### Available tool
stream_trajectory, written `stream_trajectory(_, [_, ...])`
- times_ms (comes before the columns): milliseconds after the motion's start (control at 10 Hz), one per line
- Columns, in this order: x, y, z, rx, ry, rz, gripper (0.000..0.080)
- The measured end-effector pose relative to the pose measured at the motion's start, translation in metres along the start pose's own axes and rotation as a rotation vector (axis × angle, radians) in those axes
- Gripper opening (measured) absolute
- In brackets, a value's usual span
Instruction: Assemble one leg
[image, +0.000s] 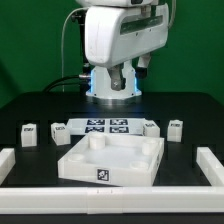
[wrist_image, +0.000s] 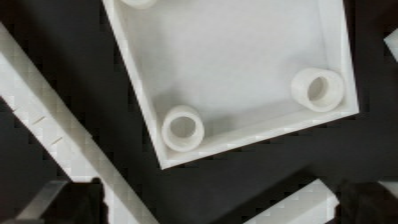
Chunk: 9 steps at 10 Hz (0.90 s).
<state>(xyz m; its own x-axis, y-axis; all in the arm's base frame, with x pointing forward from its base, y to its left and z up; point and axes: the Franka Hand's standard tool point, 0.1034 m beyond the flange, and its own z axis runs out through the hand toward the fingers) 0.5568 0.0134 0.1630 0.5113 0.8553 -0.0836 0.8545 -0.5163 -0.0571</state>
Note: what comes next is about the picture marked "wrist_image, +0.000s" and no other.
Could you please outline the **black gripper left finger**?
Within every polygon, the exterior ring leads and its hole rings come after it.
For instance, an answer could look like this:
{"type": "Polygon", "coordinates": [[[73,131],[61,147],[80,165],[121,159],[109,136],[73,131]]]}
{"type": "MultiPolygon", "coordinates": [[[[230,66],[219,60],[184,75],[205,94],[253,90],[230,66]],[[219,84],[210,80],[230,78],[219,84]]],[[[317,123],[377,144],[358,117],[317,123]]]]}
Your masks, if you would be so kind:
{"type": "Polygon", "coordinates": [[[107,224],[102,180],[50,181],[13,218],[13,224],[107,224]]]}

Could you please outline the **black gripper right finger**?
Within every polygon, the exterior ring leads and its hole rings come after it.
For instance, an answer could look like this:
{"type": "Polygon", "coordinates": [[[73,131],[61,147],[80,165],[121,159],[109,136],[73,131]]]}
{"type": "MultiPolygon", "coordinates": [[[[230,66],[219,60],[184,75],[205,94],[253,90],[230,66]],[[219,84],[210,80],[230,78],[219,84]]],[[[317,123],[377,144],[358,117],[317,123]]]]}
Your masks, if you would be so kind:
{"type": "Polygon", "coordinates": [[[377,182],[343,182],[336,196],[336,224],[398,224],[398,197],[377,182]]]}

